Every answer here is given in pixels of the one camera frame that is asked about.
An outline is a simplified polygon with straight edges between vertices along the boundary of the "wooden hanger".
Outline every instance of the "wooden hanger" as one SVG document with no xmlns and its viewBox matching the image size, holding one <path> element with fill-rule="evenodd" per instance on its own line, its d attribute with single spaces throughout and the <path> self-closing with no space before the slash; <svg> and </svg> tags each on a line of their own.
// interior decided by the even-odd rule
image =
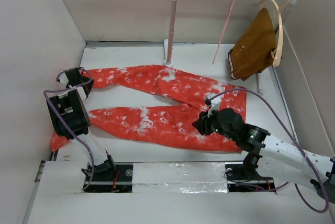
<svg viewBox="0 0 335 224">
<path fill-rule="evenodd" d="M 282 51 L 283 51 L 283 21 L 282 21 L 282 15 L 280 8 L 278 7 L 278 4 L 275 0 L 261 0 L 260 4 L 262 4 L 262 8 L 264 8 L 267 1 L 271 1 L 275 7 L 274 15 L 278 17 L 278 43 L 277 48 L 274 51 L 271 51 L 271 56 L 273 58 L 273 67 L 278 67 L 281 58 L 282 58 Z"/>
</svg>

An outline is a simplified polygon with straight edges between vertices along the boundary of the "red pants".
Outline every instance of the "red pants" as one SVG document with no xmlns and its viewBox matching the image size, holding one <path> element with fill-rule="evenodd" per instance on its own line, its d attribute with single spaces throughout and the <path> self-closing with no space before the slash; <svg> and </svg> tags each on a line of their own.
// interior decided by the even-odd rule
<svg viewBox="0 0 335 224">
<path fill-rule="evenodd" d="M 192 126 L 209 93 L 219 93 L 235 88 L 233 85 L 190 74 L 160 65 L 144 65 L 129 68 L 90 70 L 94 87 L 109 84 L 122 85 L 154 95 L 161 95 L 184 104 L 157 107 L 113 107 L 90 111 L 93 126 L 113 136 L 133 141 L 156 143 L 168 147 L 201 151 L 240 151 L 235 143 L 213 133 L 201 136 Z M 232 108 L 245 120 L 247 95 L 244 92 L 225 94 L 222 108 Z M 67 143 L 56 134 L 51 139 L 52 151 Z"/>
</svg>

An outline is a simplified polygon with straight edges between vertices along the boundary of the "screw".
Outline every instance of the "screw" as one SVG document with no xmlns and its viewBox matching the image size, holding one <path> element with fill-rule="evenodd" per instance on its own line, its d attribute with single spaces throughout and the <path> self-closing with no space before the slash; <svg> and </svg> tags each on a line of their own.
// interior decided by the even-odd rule
<svg viewBox="0 0 335 224">
<path fill-rule="evenodd" d="M 127 177 L 132 176 L 132 169 L 128 169 L 128 170 L 126 171 L 126 176 L 127 176 Z"/>
</svg>

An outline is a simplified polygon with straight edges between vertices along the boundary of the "metal rod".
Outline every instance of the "metal rod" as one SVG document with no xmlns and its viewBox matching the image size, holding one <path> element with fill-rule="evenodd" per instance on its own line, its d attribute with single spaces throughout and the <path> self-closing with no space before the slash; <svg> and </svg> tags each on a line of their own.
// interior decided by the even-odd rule
<svg viewBox="0 0 335 224">
<path fill-rule="evenodd" d="M 169 44 L 167 46 L 167 58 L 165 60 L 166 66 L 172 66 L 172 44 L 173 44 L 173 34 L 174 34 L 174 21 L 176 19 L 176 8 L 177 1 L 172 1 L 171 4 L 171 17 L 170 17 L 170 30 L 169 30 Z"/>
</svg>

